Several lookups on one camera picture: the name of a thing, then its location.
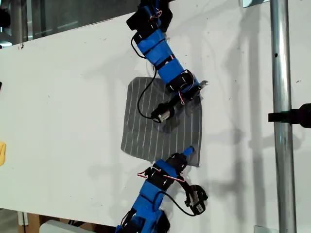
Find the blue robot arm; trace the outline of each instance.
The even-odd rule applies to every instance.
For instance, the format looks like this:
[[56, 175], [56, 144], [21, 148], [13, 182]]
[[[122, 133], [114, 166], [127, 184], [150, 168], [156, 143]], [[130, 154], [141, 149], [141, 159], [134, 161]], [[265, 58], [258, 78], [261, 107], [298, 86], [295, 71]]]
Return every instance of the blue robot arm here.
[[163, 32], [172, 17], [167, 0], [142, 0], [138, 10], [127, 20], [130, 29], [137, 30], [131, 42], [135, 41], [144, 56], [136, 53], [154, 65], [167, 90], [174, 94], [169, 102], [159, 104], [151, 117], [144, 116], [158, 123], [173, 117], [178, 103], [185, 105], [193, 100], [207, 84], [206, 81], [199, 83], [189, 70], [184, 69], [169, 47]]
[[121, 225], [117, 226], [116, 233], [166, 233], [170, 223], [164, 211], [159, 208], [164, 195], [173, 200], [166, 190], [174, 181], [178, 181], [185, 189], [187, 196], [185, 204], [193, 212], [186, 214], [196, 216], [204, 212], [204, 201], [207, 200], [204, 189], [198, 185], [189, 185], [180, 176], [192, 153], [193, 147], [189, 147], [181, 154], [173, 154], [166, 161], [156, 161], [152, 167], [144, 171], [147, 180], [131, 210], [123, 218]]

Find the gray cloth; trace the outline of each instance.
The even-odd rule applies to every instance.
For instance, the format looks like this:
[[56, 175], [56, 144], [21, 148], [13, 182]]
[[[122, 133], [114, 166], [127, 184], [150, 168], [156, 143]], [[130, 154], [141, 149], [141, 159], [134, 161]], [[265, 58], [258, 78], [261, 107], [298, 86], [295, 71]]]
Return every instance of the gray cloth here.
[[[199, 166], [202, 139], [202, 106], [200, 98], [187, 103], [175, 115], [161, 124], [143, 118], [137, 110], [137, 101], [151, 81], [149, 77], [136, 77], [127, 89], [121, 150], [137, 158], [153, 162], [166, 160], [170, 155], [193, 146], [195, 153], [188, 165]], [[155, 79], [140, 101], [140, 110], [146, 116], [159, 103], [172, 97], [161, 79]]]

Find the metal pole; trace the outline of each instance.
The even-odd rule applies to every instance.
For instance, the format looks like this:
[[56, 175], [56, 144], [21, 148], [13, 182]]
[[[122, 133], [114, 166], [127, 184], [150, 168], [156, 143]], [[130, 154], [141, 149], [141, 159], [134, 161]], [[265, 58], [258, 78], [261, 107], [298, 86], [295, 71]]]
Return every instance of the metal pole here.
[[[274, 112], [292, 108], [288, 0], [270, 0]], [[279, 232], [296, 233], [293, 131], [275, 123]]]

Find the white stripe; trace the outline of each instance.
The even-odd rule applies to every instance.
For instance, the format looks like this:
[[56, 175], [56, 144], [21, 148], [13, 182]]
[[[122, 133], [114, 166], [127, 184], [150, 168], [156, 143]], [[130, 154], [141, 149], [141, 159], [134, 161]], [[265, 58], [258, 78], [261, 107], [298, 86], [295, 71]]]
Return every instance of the white stripe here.
[[[132, 105], [132, 98], [133, 98], [133, 81], [132, 81], [132, 93], [131, 93], [131, 100], [130, 100], [130, 107], [128, 108], [128, 116], [127, 116], [127, 123], [126, 123], [126, 127], [128, 126], [128, 121], [130, 119], [130, 112], [131, 112], [131, 105]], [[128, 131], [126, 129], [126, 139], [125, 139], [125, 146], [124, 146], [124, 151], [125, 151], [125, 148], [126, 148], [126, 143], [127, 143], [127, 134], [128, 134]]]
[[169, 124], [169, 156], [171, 155], [171, 125]]
[[[144, 109], [144, 101], [145, 101], [145, 94], [144, 94], [144, 96], [143, 96], [143, 98], [142, 98], [141, 112], [142, 112], [143, 109]], [[141, 120], [141, 118], [142, 118], [142, 116], [139, 117], [138, 135], [137, 135], [137, 139], [136, 139], [137, 142], [138, 142], [139, 133], [140, 133], [140, 120]]]
[[152, 139], [152, 130], [153, 130], [153, 129], [154, 129], [154, 128], [153, 128], [152, 125], [151, 125], [151, 133], [150, 133], [150, 142], [149, 142], [148, 159], [149, 159], [149, 157], [150, 157], [150, 148], [151, 148], [151, 139]]
[[185, 149], [185, 134], [186, 134], [186, 125], [185, 125], [185, 120], [186, 120], [186, 111], [185, 111], [185, 107], [184, 107], [184, 144], [183, 144], [183, 150]]
[[[149, 107], [150, 107], [150, 100], [151, 100], [151, 94], [152, 94], [152, 88], [153, 88], [153, 87], [154, 87], [154, 86], [151, 85], [151, 92], [150, 92], [150, 96], [149, 96], [149, 103], [148, 103], [148, 109], [147, 109], [147, 111], [149, 110]], [[144, 146], [145, 146], [146, 129], [147, 129], [147, 121], [148, 121], [148, 120], [149, 120], [149, 119], [146, 119], [144, 141], [143, 141], [143, 143], [142, 143], [142, 147], [143, 147], [143, 148], [144, 148]]]
[[[200, 136], [201, 136], [201, 108], [199, 108], [199, 139], [198, 139], [198, 148], [199, 148], [199, 143], [200, 143]], [[196, 164], [199, 162], [199, 151], [196, 155]]]
[[176, 150], [175, 150], [175, 152], [174, 153], [177, 153], [177, 144], [178, 144], [178, 127], [176, 127]]
[[[163, 89], [162, 103], [164, 102], [164, 94], [165, 94], [165, 86], [164, 86], [164, 89]], [[158, 138], [159, 138], [159, 130], [160, 130], [160, 124], [158, 124], [158, 127], [157, 127], [157, 135], [156, 135], [156, 143], [155, 143], [155, 160], [156, 160], [157, 141], [158, 141]]]
[[192, 116], [193, 116], [193, 109], [191, 109], [191, 146], [192, 146], [192, 131], [193, 131], [193, 119], [192, 119]]
[[[140, 88], [140, 79], [138, 79], [138, 91], [137, 91], [137, 98], [136, 98], [136, 103], [138, 101], [138, 96], [139, 96], [139, 88]], [[135, 104], [135, 111], [134, 111], [134, 120], [133, 120], [133, 127], [132, 127], [132, 145], [131, 145], [131, 151], [130, 154], [132, 154], [132, 148], [133, 148], [133, 131], [134, 131], [134, 126], [135, 126], [135, 118], [136, 118], [136, 112], [137, 112], [137, 104]]]

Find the white wall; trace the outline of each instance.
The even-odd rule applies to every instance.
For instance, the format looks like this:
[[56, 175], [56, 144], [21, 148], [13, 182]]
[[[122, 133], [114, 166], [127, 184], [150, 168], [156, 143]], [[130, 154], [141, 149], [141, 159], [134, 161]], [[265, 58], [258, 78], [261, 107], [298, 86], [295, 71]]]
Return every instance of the white wall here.
[[[311, 2], [289, 4], [295, 108], [311, 99]], [[191, 182], [208, 191], [208, 209], [190, 218], [166, 201], [172, 232], [277, 228], [267, 122], [273, 109], [269, 4], [242, 9], [237, 0], [178, 0], [172, 11], [172, 50], [210, 83], [202, 92], [200, 168], [188, 169]], [[142, 184], [135, 174], [148, 163], [120, 149], [126, 90], [152, 70], [130, 47], [128, 17], [0, 51], [0, 140], [8, 144], [0, 177], [10, 177], [1, 184], [0, 207], [117, 225], [132, 206]], [[311, 231], [310, 139], [311, 131], [294, 126], [299, 233]], [[170, 193], [183, 203], [176, 188]], [[17, 195], [21, 189], [27, 201]]]

